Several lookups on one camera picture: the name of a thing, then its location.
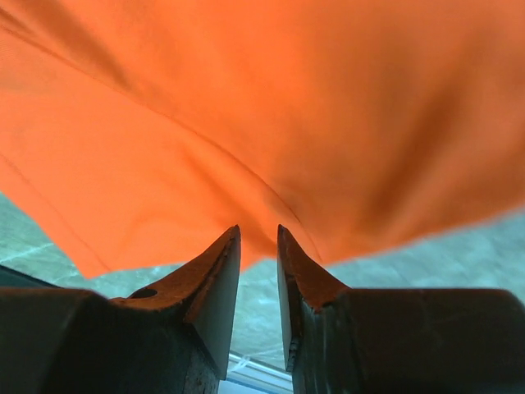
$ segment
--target worn metal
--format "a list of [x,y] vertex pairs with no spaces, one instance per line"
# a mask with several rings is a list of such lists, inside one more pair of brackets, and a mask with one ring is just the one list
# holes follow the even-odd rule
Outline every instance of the worn metal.
[[56,287],[51,283],[0,265],[0,287]]
[[232,227],[129,298],[0,289],[0,392],[215,393],[226,376],[240,269]]
[[350,289],[284,228],[278,280],[295,393],[523,393],[525,309],[487,289]]

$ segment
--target floor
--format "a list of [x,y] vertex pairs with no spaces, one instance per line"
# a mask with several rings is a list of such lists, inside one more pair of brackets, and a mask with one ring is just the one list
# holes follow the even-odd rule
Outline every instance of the floor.
[[[72,262],[0,194],[0,264],[59,286],[127,296],[177,265],[85,280]],[[421,241],[402,250],[343,263],[330,271],[354,287],[499,287],[525,300],[525,214]],[[283,367],[276,262],[241,276],[232,350]]]

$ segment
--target orange cloth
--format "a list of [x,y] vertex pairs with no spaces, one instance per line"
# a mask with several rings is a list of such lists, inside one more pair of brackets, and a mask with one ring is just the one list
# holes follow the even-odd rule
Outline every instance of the orange cloth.
[[86,277],[517,208],[523,0],[0,0],[0,190]]

